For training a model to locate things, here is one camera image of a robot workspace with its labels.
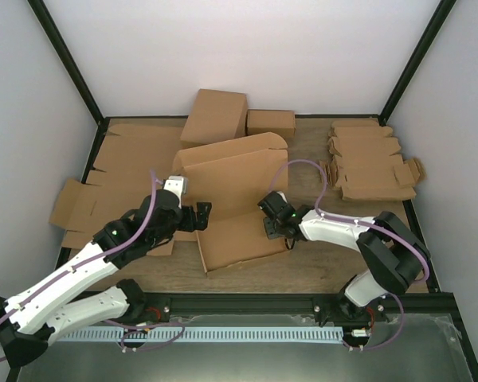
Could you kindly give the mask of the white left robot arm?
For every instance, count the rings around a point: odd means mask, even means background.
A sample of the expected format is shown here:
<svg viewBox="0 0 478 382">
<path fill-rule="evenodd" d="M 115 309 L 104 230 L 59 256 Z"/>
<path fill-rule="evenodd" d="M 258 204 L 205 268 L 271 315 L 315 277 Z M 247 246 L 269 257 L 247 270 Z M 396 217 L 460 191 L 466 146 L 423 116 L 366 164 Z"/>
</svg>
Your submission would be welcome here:
<svg viewBox="0 0 478 382">
<path fill-rule="evenodd" d="M 153 249 L 170 243 L 174 234 L 207 228 L 212 205 L 182 205 L 166 189 L 143 199 L 118 220 L 107 223 L 65 265 L 35 286 L 10 298 L 0 297 L 0 346 L 11 368 L 35 361 L 64 335 L 106 320 L 133 323 L 147 312 L 139 284 L 123 279 L 115 286 L 80 299 L 91 285 L 113 275 Z"/>
</svg>

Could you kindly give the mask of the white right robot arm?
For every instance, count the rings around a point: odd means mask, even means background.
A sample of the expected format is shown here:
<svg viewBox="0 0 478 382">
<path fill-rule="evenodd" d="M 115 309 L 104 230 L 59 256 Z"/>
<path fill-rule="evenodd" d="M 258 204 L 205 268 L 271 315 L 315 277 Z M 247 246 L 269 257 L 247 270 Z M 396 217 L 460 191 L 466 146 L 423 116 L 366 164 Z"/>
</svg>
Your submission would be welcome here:
<svg viewBox="0 0 478 382">
<path fill-rule="evenodd" d="M 288 249 L 298 241 L 326 242 L 362 255 L 367 270 L 346 283 L 332 307 L 348 321 L 360 318 L 375 299 L 402 295 L 430 276 L 428 249 L 391 212 L 354 217 L 309 205 L 295 209 L 282 192 L 274 191 L 258 207 L 265 214 L 267 237 L 283 238 Z"/>
</svg>

